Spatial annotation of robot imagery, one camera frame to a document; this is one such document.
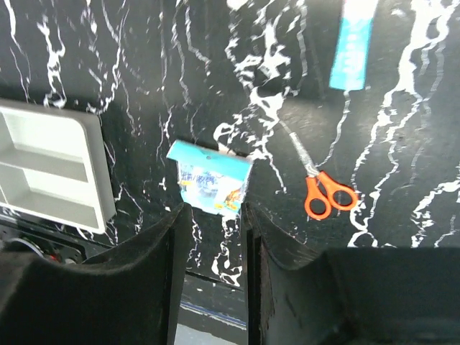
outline orange scissors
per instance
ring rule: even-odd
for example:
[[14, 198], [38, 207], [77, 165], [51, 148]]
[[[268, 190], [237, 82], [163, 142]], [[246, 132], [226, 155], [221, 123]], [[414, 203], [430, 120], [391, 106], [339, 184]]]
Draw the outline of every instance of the orange scissors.
[[[358, 203], [358, 195], [353, 189], [346, 185], [341, 185], [337, 183], [332, 178], [330, 178], [324, 171], [319, 171], [307, 150], [303, 147], [296, 133], [291, 132], [285, 124], [281, 122], [286, 131], [289, 133], [289, 137], [293, 141], [294, 147], [299, 154], [300, 161], [307, 170], [307, 198], [305, 200], [305, 212], [313, 219], [321, 221], [331, 214], [332, 208], [337, 208], [341, 211], [350, 211]], [[324, 189], [326, 190], [326, 195], [324, 195], [321, 190], [318, 188], [318, 181], [321, 182]], [[337, 192], [343, 192], [350, 196], [351, 203], [348, 205], [341, 205], [337, 203], [334, 199], [334, 194]], [[326, 210], [323, 213], [315, 213], [311, 209], [311, 202], [313, 200], [319, 200], [324, 203]]]

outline scissor blade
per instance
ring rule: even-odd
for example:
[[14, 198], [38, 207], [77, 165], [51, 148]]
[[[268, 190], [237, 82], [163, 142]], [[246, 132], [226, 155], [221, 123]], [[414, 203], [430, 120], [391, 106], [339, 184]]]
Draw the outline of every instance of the scissor blade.
[[319, 174], [319, 171], [318, 169], [316, 169], [315, 163], [313, 163], [313, 160], [311, 159], [307, 150], [303, 147], [302, 142], [300, 142], [300, 139], [297, 136], [297, 134], [295, 132], [291, 132], [289, 133], [289, 137], [294, 144], [295, 150], [299, 155], [300, 161], [307, 170], [308, 176], [317, 176], [317, 174]]

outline black marble surface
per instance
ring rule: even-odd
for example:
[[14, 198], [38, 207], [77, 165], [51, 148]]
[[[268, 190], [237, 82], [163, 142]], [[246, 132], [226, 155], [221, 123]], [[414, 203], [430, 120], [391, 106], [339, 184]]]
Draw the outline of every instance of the black marble surface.
[[[165, 155], [185, 139], [249, 155], [247, 200], [318, 251], [458, 246], [458, 5], [380, 0], [366, 88], [343, 92], [339, 0], [3, 0], [0, 96], [101, 119], [117, 215], [105, 235], [56, 231], [116, 245], [153, 225], [180, 202]], [[279, 120], [359, 192], [354, 210], [307, 217]], [[189, 269], [240, 285], [238, 221], [193, 223]]]

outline small box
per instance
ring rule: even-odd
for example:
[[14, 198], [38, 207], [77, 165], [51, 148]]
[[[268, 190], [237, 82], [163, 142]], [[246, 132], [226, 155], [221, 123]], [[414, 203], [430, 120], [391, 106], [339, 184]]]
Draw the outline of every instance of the small box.
[[167, 158], [178, 163], [182, 199], [207, 213], [236, 217], [246, 195], [252, 162], [176, 140]]

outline blue tube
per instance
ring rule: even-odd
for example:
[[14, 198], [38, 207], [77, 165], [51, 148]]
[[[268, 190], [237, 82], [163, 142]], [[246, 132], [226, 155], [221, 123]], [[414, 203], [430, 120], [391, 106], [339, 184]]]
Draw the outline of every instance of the blue tube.
[[364, 88], [372, 21], [373, 16], [342, 18], [329, 87], [348, 91]]

